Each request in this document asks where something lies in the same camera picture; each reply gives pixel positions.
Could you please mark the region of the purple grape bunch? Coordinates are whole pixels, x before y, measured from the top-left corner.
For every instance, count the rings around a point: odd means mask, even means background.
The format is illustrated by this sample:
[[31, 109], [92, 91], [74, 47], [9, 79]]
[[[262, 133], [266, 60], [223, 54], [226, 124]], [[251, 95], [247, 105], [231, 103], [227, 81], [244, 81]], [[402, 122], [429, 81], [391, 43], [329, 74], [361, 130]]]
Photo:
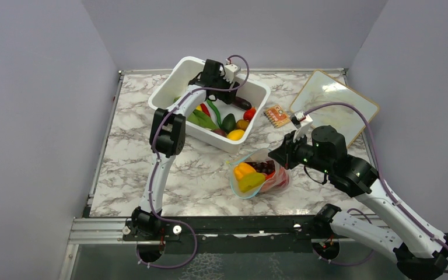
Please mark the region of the purple grape bunch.
[[266, 175], [272, 174], [275, 172], [275, 163], [273, 160], [257, 162], [255, 165], [255, 170], [259, 173], [265, 173]]

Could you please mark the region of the clear zip top bag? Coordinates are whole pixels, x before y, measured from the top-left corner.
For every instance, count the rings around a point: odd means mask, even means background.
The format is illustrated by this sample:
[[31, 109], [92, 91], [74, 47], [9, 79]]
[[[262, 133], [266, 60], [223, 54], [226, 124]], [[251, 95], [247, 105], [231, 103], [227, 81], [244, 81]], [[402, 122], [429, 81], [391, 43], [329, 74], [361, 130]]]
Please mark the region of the clear zip top bag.
[[261, 193], [277, 193], [289, 186], [290, 172], [269, 157], [269, 152], [267, 148], [259, 149], [226, 162], [230, 187], [236, 196], [249, 199]]

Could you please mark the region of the orange bell pepper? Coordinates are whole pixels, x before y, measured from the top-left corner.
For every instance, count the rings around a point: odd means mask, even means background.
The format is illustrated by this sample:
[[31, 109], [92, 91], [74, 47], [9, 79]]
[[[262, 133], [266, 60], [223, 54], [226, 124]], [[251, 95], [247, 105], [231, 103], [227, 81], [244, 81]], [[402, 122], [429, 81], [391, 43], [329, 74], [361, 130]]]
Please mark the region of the orange bell pepper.
[[256, 173], [256, 170], [252, 165], [250, 165], [246, 162], [239, 163], [233, 169], [233, 175], [237, 181], [242, 180], [244, 178], [244, 176], [251, 174], [251, 173]]

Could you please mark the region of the dark eggplant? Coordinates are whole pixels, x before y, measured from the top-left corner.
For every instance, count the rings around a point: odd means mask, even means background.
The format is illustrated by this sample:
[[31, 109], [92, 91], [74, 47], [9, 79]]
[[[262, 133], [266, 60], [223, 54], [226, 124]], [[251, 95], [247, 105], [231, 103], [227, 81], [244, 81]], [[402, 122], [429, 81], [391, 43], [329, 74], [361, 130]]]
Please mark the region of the dark eggplant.
[[234, 101], [232, 102], [232, 105], [244, 111], [247, 111], [252, 108], [251, 103], [241, 97], [235, 97]]

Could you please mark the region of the red apple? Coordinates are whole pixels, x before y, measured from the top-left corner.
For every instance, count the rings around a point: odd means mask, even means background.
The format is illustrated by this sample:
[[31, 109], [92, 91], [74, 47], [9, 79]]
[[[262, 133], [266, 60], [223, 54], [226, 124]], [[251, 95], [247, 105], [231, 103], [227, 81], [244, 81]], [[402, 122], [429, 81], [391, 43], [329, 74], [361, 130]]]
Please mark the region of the red apple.
[[289, 173], [283, 167], [277, 169], [274, 175], [269, 180], [269, 186], [272, 190], [280, 190], [288, 186]]

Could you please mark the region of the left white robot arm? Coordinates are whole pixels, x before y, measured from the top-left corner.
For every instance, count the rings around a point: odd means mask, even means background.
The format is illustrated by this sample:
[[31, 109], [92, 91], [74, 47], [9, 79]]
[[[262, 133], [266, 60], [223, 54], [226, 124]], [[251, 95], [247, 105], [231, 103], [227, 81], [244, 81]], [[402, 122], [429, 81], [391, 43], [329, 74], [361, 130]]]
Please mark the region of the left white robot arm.
[[186, 90], [172, 105], [155, 111], [149, 138], [152, 169], [141, 201], [131, 214], [133, 234], [148, 240], [158, 236], [162, 197], [170, 167], [185, 144], [187, 118], [212, 96], [227, 104], [232, 103], [242, 86], [235, 81], [239, 72], [240, 67], [230, 61], [223, 64], [208, 59], [202, 71], [189, 81]]

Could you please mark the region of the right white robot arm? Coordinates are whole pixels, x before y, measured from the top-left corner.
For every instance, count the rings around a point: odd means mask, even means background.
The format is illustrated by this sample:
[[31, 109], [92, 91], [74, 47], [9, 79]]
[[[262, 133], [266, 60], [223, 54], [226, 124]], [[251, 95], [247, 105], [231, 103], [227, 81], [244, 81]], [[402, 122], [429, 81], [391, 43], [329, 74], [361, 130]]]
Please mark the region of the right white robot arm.
[[447, 273], [448, 233], [416, 214], [370, 163], [349, 155], [344, 136], [335, 128], [320, 126], [311, 135], [295, 139], [290, 132], [268, 155], [286, 169], [302, 165], [322, 172], [325, 183], [367, 206], [387, 225], [382, 229], [326, 204], [311, 229], [320, 237], [334, 234], [370, 247], [409, 279], [436, 279]]

